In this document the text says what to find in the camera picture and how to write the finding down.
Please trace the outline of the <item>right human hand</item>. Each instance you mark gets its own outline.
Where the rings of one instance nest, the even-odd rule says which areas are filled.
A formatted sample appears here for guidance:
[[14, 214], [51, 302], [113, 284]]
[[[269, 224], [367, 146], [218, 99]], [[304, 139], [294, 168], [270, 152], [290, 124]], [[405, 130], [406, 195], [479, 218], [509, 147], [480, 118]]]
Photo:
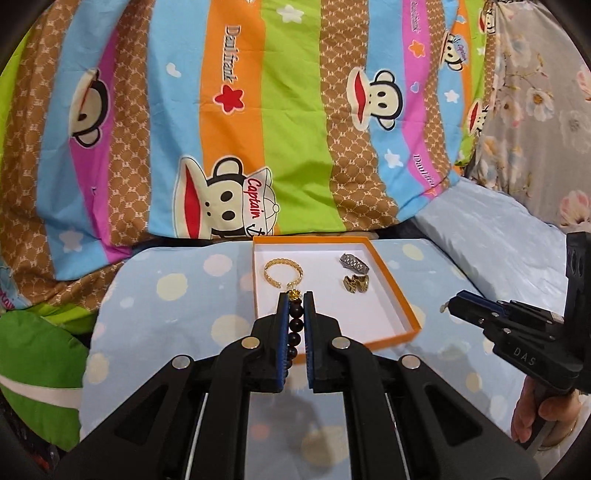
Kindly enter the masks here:
[[527, 442], [537, 418], [554, 423], [554, 428], [544, 439], [544, 448], [554, 447], [562, 442], [574, 429], [582, 403], [577, 390], [568, 396], [551, 397], [539, 406], [535, 401], [538, 382], [527, 376], [524, 380], [520, 398], [515, 406], [511, 421], [511, 438], [520, 443]]

